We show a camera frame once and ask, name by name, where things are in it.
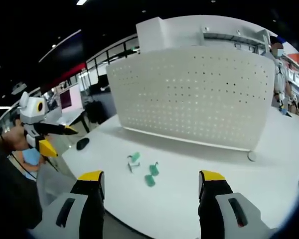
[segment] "black ceiling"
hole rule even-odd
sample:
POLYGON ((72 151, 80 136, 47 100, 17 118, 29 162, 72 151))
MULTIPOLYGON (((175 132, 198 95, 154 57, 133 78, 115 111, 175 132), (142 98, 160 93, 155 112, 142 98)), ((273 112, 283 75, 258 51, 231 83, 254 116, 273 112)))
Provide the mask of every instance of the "black ceiling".
POLYGON ((24 81, 27 90, 38 81, 38 60, 59 41, 82 29, 86 59, 112 43, 136 33, 135 25, 159 16, 209 14, 230 16, 261 25, 299 50, 299 3, 200 0, 0 1, 0 105, 11 104, 12 86, 24 81))

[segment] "desk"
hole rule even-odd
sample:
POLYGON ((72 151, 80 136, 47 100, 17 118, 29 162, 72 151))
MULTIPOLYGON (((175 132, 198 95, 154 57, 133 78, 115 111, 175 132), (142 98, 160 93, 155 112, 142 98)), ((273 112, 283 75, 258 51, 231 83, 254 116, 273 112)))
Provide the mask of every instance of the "desk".
POLYGON ((72 125, 80 120, 86 132, 89 133, 90 129, 88 128, 84 120, 83 113, 84 109, 75 109, 70 112, 62 113, 61 107, 57 107, 46 114, 44 122, 52 124, 58 123, 63 125, 72 125))
POLYGON ((299 194, 299 119, 270 108, 255 150, 257 161, 246 152, 213 148, 123 129, 114 116, 86 135, 90 143, 62 154, 75 175, 105 172, 106 210, 133 229, 155 239, 199 238, 198 172, 216 171, 226 177, 261 211, 262 220, 278 227, 299 194), (140 152, 141 166, 130 173, 127 156, 140 152), (158 162, 160 174, 149 188, 144 176, 158 162))

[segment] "window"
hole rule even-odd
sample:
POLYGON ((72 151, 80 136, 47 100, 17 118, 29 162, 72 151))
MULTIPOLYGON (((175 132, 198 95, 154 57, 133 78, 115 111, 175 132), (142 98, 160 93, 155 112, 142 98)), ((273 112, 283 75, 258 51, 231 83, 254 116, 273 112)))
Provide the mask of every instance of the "window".
POLYGON ((95 85, 98 83, 99 78, 98 78, 98 74, 96 72, 96 67, 92 67, 91 69, 89 69, 89 75, 90 75, 90 81, 91 81, 91 85, 95 85))
POLYGON ((124 52, 124 46, 123 46, 123 44, 111 48, 109 50, 109 57, 111 58, 112 56, 115 56, 115 55, 117 55, 119 53, 122 53, 122 52, 124 52))
POLYGON ((99 76, 106 75, 106 67, 109 65, 107 61, 102 62, 101 64, 98 64, 98 72, 99 76))
POLYGON ((93 59, 92 61, 90 61, 90 62, 87 63, 87 67, 88 67, 88 69, 92 68, 93 66, 95 66, 95 61, 94 61, 94 59, 93 59))
POLYGON ((134 38, 132 40, 129 40, 125 44, 126 44, 126 49, 127 50, 134 49, 136 47, 139 48, 139 46, 140 46, 138 38, 134 38))
POLYGON ((100 63, 102 63, 103 61, 107 61, 108 57, 106 55, 106 52, 103 52, 101 55, 99 55, 98 57, 96 57, 96 63, 99 65, 100 63))

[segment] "face mask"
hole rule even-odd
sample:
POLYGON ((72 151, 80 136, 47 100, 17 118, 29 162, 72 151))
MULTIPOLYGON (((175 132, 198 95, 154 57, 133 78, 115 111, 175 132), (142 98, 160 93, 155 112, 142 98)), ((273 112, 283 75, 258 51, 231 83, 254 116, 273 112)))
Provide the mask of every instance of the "face mask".
POLYGON ((277 56, 282 56, 284 53, 283 49, 277 49, 277 56))

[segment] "ceiling light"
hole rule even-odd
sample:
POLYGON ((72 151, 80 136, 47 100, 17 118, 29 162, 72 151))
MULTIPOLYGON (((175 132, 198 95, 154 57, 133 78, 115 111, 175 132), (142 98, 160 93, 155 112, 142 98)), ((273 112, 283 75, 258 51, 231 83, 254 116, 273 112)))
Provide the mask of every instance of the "ceiling light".
POLYGON ((83 5, 87 0, 79 0, 76 4, 77 5, 83 5))

